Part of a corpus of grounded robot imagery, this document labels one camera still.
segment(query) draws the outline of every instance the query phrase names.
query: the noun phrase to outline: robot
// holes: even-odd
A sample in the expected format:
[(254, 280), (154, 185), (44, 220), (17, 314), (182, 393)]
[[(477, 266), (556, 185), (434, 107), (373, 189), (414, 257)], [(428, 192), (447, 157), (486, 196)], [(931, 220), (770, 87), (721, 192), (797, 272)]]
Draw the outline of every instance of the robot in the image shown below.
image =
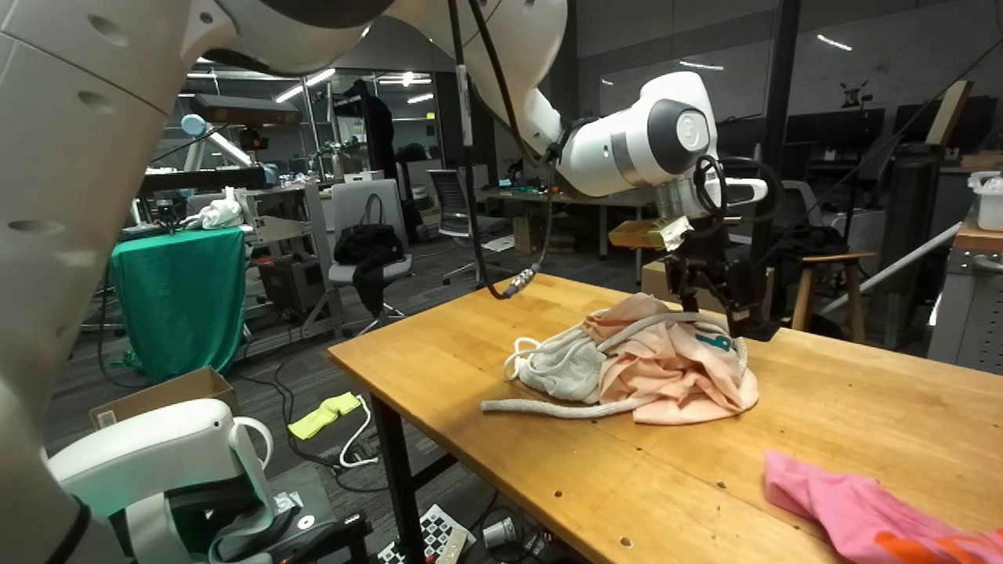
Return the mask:
[[(689, 73), (649, 83), (630, 109), (574, 133), (565, 125), (535, 87), (568, 26), (565, 0), (0, 0), (0, 545), (9, 560), (124, 558), (110, 521), (52, 476), (39, 430), (195, 59), (317, 73), (388, 16), (464, 59), (477, 94), (506, 118), (474, 7), (496, 40), (523, 145), (552, 155), (578, 192), (672, 185), (696, 157), (717, 157), (712, 104)], [(195, 419), (214, 427), (225, 418), (206, 409)], [(243, 458), (233, 444), (241, 440), (192, 437)]]

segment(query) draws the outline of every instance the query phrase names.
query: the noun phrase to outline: yellow object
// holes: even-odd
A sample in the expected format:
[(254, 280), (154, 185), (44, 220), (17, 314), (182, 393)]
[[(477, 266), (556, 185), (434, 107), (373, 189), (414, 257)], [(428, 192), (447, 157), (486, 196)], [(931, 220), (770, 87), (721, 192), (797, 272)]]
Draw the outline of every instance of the yellow object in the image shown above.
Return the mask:
[(360, 397), (345, 393), (335, 397), (320, 402), (317, 411), (305, 415), (302, 419), (288, 422), (288, 434), (302, 443), (312, 440), (317, 434), (324, 434), (329, 422), (335, 422), (340, 418), (348, 418), (352, 411), (360, 409)]

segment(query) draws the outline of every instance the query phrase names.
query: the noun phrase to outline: green cloth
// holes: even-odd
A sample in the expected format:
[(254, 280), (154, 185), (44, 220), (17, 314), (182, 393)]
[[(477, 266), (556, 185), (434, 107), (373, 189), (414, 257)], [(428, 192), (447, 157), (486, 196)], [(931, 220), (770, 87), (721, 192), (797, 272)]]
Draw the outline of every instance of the green cloth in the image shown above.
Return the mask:
[(233, 365), (243, 334), (241, 230), (123, 242), (110, 275), (145, 379)]

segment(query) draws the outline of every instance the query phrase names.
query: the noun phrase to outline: pink cloth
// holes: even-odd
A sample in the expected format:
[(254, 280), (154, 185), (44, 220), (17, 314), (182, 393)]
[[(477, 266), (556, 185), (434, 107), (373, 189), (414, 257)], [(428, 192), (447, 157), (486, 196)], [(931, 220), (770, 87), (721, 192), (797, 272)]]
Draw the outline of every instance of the pink cloth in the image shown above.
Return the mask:
[(838, 476), (784, 454), (769, 454), (766, 498), (822, 524), (845, 560), (1003, 564), (1003, 529), (956, 533), (886, 496), (867, 476)]
[[(634, 334), (636, 322), (656, 318), (663, 319)], [(709, 319), (672, 314), (652, 295), (634, 295), (592, 314), (587, 330), (594, 342), (617, 342), (604, 350), (601, 402), (644, 397), (646, 406), (634, 411), (636, 422), (725, 419), (759, 402), (756, 377), (738, 342)]]

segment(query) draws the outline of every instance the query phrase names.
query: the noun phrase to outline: chair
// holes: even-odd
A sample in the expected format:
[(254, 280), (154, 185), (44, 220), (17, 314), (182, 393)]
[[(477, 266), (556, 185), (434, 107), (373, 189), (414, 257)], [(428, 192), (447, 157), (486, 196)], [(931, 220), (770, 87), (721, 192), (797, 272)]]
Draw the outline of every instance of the chair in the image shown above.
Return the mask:
[[(479, 230), (482, 249), (486, 251), (508, 251), (515, 249), (512, 242), (512, 224), (506, 218), (474, 218), (467, 214), (467, 192), (460, 181), (459, 169), (428, 169), (434, 189), (437, 189), (437, 202), (440, 202), (440, 234), (442, 240), (454, 240), (454, 242), (471, 242), (474, 234), (474, 224)], [(477, 264), (464, 264), (459, 269), (447, 269), (442, 275), (442, 287), (447, 287), (452, 280), (464, 275), (477, 269)]]
[[(335, 249), (340, 234), (345, 230), (358, 225), (358, 220), (368, 214), (370, 196), (377, 196), (381, 202), (381, 224), (392, 225), (403, 245), (403, 257), (381, 266), (381, 287), (392, 287), (392, 281), (410, 275), (406, 230), (403, 230), (397, 181), (380, 178), (380, 181), (352, 181), (352, 185), (327, 189), (324, 202), (320, 202), (324, 224), (327, 224), (329, 249)], [(358, 269), (353, 264), (333, 259), (333, 266), (327, 272), (327, 280), (329, 280), (327, 299), (329, 299), (329, 292), (352, 287), (353, 269)], [(360, 335), (377, 330), (387, 319), (387, 314), (395, 319), (403, 318), (403, 311), (381, 302), (381, 311), (360, 330)]]

